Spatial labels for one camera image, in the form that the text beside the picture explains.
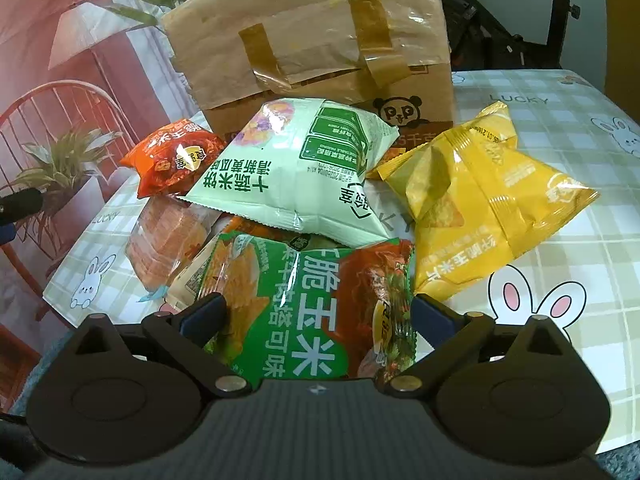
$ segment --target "bunny cartoon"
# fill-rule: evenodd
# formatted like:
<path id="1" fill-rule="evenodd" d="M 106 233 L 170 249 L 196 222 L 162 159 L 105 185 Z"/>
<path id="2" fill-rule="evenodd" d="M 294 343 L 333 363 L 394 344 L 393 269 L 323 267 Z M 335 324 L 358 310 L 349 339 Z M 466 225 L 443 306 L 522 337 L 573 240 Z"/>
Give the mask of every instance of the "bunny cartoon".
<path id="1" fill-rule="evenodd" d="M 587 303 L 587 291 L 580 283 L 564 282 L 534 309 L 531 287 L 513 266 L 503 267 L 491 275 L 488 294 L 497 324 L 524 325 L 532 314 L 543 314 L 550 317 L 569 340 L 566 329 L 580 317 Z"/>
<path id="2" fill-rule="evenodd" d="M 625 121 L 614 117 L 612 123 L 599 118 L 593 118 L 591 122 L 599 127 L 599 129 L 610 134 L 620 145 L 620 148 L 640 158 L 640 137 L 631 131 L 631 128 Z"/>
<path id="3" fill-rule="evenodd" d="M 98 294 L 98 287 L 100 286 L 102 275 L 107 272 L 115 259 L 116 255 L 112 254 L 101 264 L 98 263 L 98 256 L 91 260 L 91 263 L 89 263 L 84 273 L 84 280 L 78 285 L 78 288 L 71 297 L 71 308 L 75 308 L 78 305 L 81 305 L 82 308 L 87 308 L 91 304 L 96 294 Z"/>

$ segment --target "gray carpet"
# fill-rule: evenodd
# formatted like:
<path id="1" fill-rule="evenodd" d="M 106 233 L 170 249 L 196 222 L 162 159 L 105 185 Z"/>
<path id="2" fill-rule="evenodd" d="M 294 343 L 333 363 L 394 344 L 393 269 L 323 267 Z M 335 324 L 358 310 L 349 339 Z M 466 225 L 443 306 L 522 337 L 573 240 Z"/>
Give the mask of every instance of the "gray carpet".
<path id="1" fill-rule="evenodd" d="M 60 349 L 65 345 L 70 333 L 55 343 L 44 355 L 38 365 L 31 371 L 20 397 L 15 401 L 10 413 L 12 415 L 24 415 L 27 408 L 29 395 L 40 377 L 49 368 L 50 363 L 58 355 Z M 2 433 L 2 421 L 0 421 L 0 434 Z M 601 453 L 596 457 L 600 466 L 608 471 L 616 480 L 638 480 L 640 479 L 640 442 L 620 447 L 613 451 Z M 18 480 L 22 477 L 22 472 L 11 464 L 0 460 L 0 480 Z"/>

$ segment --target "plastic wrapper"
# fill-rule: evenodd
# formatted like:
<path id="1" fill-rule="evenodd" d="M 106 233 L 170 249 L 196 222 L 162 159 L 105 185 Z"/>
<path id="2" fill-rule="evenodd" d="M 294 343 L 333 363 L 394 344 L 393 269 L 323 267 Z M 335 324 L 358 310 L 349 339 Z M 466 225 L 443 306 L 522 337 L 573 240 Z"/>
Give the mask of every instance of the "plastic wrapper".
<path id="1" fill-rule="evenodd" d="M 167 286 L 204 244 L 219 211 L 169 196 L 151 197 L 129 236 L 125 254 L 149 295 L 164 296 Z"/>
<path id="2" fill-rule="evenodd" d="M 140 175 L 138 198 L 186 194 L 224 148 L 218 136 L 182 119 L 139 142 L 120 163 Z"/>
<path id="3" fill-rule="evenodd" d="M 538 245 L 598 197 L 514 149 L 505 110 L 496 104 L 378 168 L 416 221 L 416 293 L 446 300 Z"/>
<path id="4" fill-rule="evenodd" d="M 415 220 L 399 196 L 382 180 L 364 183 L 369 205 L 378 214 L 387 238 L 402 238 L 415 242 Z"/>
<path id="5" fill-rule="evenodd" d="M 386 239 L 362 183 L 398 129 L 322 99 L 265 104 L 186 200 L 349 247 Z"/>
<path id="6" fill-rule="evenodd" d="M 375 377 L 415 359 L 408 266 L 413 245 L 296 251 L 221 234 L 199 297 L 224 295 L 227 327 L 205 349 L 252 384 L 261 378 Z"/>
<path id="7" fill-rule="evenodd" d="M 165 298 L 167 303 L 176 310 L 181 311 L 196 300 L 204 272 L 209 265 L 209 258 L 218 241 L 218 235 L 220 233 L 228 234 L 232 231 L 284 242 L 289 245 L 289 247 L 299 251 L 304 249 L 335 249 L 340 247 L 340 245 L 333 240 L 329 240 L 329 238 L 323 236 L 293 233 L 258 224 L 258 222 L 242 218 L 241 216 L 233 216 L 226 220 L 226 225 L 222 230 L 202 248 L 189 266 L 176 277 L 167 292 Z"/>
<path id="8" fill-rule="evenodd" d="M 406 153 L 406 148 L 389 148 L 386 150 L 386 153 L 382 156 L 378 165 L 373 168 L 373 170 L 367 172 L 367 178 L 369 180 L 381 180 L 380 174 L 378 173 L 378 167 L 389 162 L 393 158 L 396 158 L 396 156 L 402 155 L 403 153 Z"/>

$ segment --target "orange snack bag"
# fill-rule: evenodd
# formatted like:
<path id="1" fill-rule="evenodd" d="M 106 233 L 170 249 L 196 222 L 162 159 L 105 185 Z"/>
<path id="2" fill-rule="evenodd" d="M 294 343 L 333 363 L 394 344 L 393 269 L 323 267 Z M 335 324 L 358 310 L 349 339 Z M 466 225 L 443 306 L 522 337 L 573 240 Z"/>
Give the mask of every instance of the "orange snack bag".
<path id="1" fill-rule="evenodd" d="M 139 142 L 120 163 L 140 175 L 138 198 L 184 195 L 224 149 L 217 135 L 182 119 Z"/>

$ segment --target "yellow snack bag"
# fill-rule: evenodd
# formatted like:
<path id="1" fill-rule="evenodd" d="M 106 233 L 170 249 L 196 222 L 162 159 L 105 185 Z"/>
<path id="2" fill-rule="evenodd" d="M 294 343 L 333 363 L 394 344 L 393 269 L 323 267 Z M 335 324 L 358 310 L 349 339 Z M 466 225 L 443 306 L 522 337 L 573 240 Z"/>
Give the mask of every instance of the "yellow snack bag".
<path id="1" fill-rule="evenodd" d="M 483 136 L 491 142 L 504 143 L 515 150 L 518 145 L 518 134 L 511 122 L 509 108 L 503 102 L 495 102 L 482 110 L 476 118 L 462 124 L 462 128 Z M 438 154 L 430 153 L 422 144 L 403 153 L 393 160 L 378 165 L 377 172 L 398 194 L 415 219 L 420 218 L 433 205 L 428 196 L 439 196 L 434 187 L 449 187 L 449 175 Z M 426 153 L 427 158 L 417 155 Z"/>
<path id="2" fill-rule="evenodd" d="M 367 171 L 366 178 L 371 180 L 382 180 L 380 179 L 380 174 L 378 173 L 378 168 L 385 164 L 386 162 L 393 160 L 398 155 L 402 155 L 406 152 L 406 148 L 389 148 L 386 150 L 386 153 L 380 159 L 378 165 L 373 168 L 371 171 Z"/>
<path id="3" fill-rule="evenodd" d="M 498 132 L 486 118 L 379 168 L 416 220 L 415 292 L 439 301 L 529 251 L 598 197 L 518 152 L 514 136 L 493 138 Z"/>

